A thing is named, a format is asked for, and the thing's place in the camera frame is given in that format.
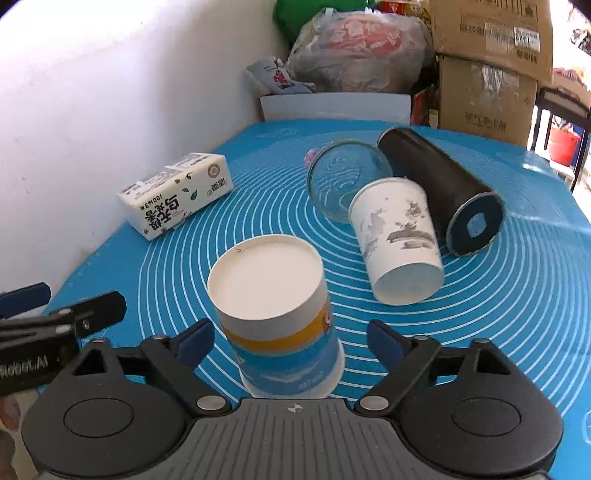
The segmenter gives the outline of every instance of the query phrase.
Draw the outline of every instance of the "blue table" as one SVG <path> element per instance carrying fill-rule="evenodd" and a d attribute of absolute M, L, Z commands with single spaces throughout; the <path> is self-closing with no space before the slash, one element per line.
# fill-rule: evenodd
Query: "blue table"
<path fill-rule="evenodd" d="M 211 266 L 229 247 L 263 233 L 290 233 L 324 259 L 346 368 L 334 396 L 357 399 L 384 374 L 366 345 L 366 324 L 379 318 L 405 335 L 445 345 L 491 338 L 523 369 L 564 418 L 552 474 L 591 478 L 591 226 L 546 162 L 493 140 L 432 129 L 420 132 L 491 185 L 506 204 L 493 244 L 474 257 L 441 248 L 445 284 L 405 307 L 378 303 L 353 230 L 315 211 L 303 158 L 310 148 L 357 138 L 375 144 L 389 124 L 289 121 L 256 124 L 217 149 L 227 156 L 235 191 L 180 228 L 148 243 L 122 226 L 78 268 L 50 308 L 107 290 L 127 299 L 125 320 L 101 332 L 115 346 L 155 333 L 176 335 L 197 319 L 216 322 L 215 348 L 197 374 L 232 401 L 247 395 L 233 353 L 206 293 Z"/>

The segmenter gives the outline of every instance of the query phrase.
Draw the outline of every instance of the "white paper cup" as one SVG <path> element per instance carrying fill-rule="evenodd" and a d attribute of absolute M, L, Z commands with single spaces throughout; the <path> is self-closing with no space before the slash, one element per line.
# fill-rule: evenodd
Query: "white paper cup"
<path fill-rule="evenodd" d="M 334 390 L 345 354 L 312 245 L 289 235 L 245 240 L 216 261 L 207 290 L 251 395 L 325 398 Z"/>
<path fill-rule="evenodd" d="M 351 201 L 349 221 L 376 299 L 408 305 L 441 287 L 441 256 L 419 185 L 401 178 L 367 184 Z"/>

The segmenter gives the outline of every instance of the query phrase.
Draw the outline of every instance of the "chair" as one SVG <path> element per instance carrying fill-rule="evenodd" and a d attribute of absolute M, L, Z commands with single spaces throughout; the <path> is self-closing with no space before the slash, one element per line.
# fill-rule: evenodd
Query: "chair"
<path fill-rule="evenodd" d="M 535 145 L 538 141 L 542 110 L 548 110 L 550 112 L 550 120 L 548 121 L 546 138 L 544 141 L 544 150 L 548 148 L 548 139 L 550 138 L 550 129 L 552 127 L 552 115 L 559 116 L 567 122 L 570 122 L 573 125 L 578 125 L 584 129 L 579 151 L 577 152 L 577 161 L 574 165 L 574 180 L 570 186 L 570 191 L 572 192 L 579 181 L 581 169 L 585 162 L 584 157 L 586 146 L 589 141 L 589 131 L 591 131 L 591 110 L 580 101 L 573 99 L 567 93 L 547 87 L 540 89 L 535 104 L 538 107 L 538 114 L 535 119 L 534 135 L 530 150 L 535 150 Z"/>

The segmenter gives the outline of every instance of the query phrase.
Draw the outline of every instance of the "white tissue package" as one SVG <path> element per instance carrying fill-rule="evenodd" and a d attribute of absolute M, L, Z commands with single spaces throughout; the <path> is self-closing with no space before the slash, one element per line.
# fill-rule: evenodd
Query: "white tissue package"
<path fill-rule="evenodd" d="M 152 240 L 233 189 L 223 155 L 190 153 L 118 194 L 128 222 Z"/>

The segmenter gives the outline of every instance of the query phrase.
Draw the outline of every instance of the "orange stripe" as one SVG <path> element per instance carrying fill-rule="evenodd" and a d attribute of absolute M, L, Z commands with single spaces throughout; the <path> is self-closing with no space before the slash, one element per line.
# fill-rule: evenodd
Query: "orange stripe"
<path fill-rule="evenodd" d="M 305 328 L 293 335 L 277 338 L 274 340 L 250 340 L 243 338 L 230 332 L 224 328 L 228 340 L 235 343 L 237 346 L 244 348 L 244 350 L 251 353 L 271 353 L 271 352 L 288 352 L 293 350 L 300 350 L 313 343 L 321 333 L 324 333 L 326 328 L 325 317 L 329 311 L 329 303 L 327 302 L 320 313 L 312 320 Z"/>

